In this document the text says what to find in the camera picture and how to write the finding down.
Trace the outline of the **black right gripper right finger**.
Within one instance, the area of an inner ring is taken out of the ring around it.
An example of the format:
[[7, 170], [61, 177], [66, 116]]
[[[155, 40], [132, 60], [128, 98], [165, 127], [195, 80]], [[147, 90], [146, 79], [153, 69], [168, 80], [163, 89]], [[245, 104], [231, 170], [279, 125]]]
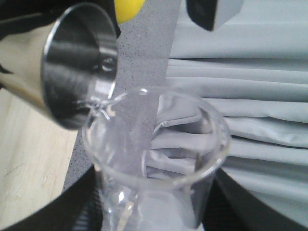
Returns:
[[306, 231], [258, 200], [221, 168], [214, 174], [204, 213], [206, 231]]

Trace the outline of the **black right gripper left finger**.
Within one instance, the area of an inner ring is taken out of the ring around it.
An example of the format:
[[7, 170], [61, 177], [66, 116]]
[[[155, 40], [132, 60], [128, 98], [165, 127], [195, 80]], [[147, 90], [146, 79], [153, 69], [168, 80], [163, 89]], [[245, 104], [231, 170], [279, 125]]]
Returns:
[[100, 231], [103, 215], [94, 167], [59, 197], [5, 231]]

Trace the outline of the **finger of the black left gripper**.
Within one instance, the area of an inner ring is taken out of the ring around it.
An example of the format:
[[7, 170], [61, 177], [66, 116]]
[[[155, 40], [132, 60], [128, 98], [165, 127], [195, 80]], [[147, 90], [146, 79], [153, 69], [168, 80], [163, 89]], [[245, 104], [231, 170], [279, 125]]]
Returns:
[[66, 9], [81, 3], [100, 6], [110, 17], [116, 36], [120, 29], [113, 0], [2, 0], [0, 2], [0, 38], [25, 33], [53, 22]]

